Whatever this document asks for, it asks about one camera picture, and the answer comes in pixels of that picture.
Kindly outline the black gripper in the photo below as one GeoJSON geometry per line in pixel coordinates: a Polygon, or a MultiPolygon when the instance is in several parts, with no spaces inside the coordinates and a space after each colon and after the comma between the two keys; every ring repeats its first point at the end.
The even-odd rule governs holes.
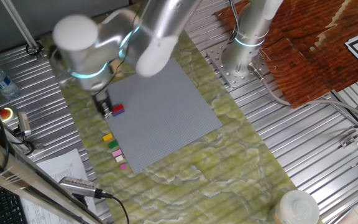
{"type": "Polygon", "coordinates": [[[113,105],[111,103],[109,94],[107,91],[101,91],[100,93],[94,94],[92,96],[94,105],[101,116],[104,116],[105,119],[112,116],[113,105]]]}

